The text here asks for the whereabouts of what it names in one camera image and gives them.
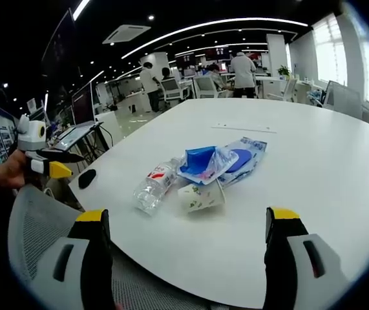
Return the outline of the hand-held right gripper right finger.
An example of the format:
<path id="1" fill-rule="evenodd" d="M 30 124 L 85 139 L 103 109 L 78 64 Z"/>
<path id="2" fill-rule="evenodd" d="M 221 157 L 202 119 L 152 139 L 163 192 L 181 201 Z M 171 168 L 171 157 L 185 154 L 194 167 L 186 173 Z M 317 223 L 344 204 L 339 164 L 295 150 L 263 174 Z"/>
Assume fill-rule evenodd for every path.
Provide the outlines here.
<path id="1" fill-rule="evenodd" d="M 266 209 L 264 309 L 329 309 L 348 288 L 339 255 L 289 209 Z"/>

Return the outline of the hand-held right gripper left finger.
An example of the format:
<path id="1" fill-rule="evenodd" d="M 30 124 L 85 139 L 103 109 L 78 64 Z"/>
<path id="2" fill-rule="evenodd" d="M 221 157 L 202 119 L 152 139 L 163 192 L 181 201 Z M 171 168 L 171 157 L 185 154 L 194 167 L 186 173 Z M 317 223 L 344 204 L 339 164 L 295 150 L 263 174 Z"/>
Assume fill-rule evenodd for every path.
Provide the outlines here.
<path id="1" fill-rule="evenodd" d="M 112 309 L 107 209 L 80 214 L 37 263 L 30 291 L 45 309 Z"/>

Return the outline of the person's left hand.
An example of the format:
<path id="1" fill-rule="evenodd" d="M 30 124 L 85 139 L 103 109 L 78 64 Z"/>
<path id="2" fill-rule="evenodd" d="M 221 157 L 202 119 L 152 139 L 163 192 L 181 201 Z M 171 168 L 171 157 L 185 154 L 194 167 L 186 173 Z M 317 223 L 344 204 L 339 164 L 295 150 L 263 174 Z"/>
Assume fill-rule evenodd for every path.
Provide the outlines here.
<path id="1" fill-rule="evenodd" d="M 26 156 L 15 150 L 8 159 L 0 164 L 0 187 L 20 189 L 25 185 Z"/>

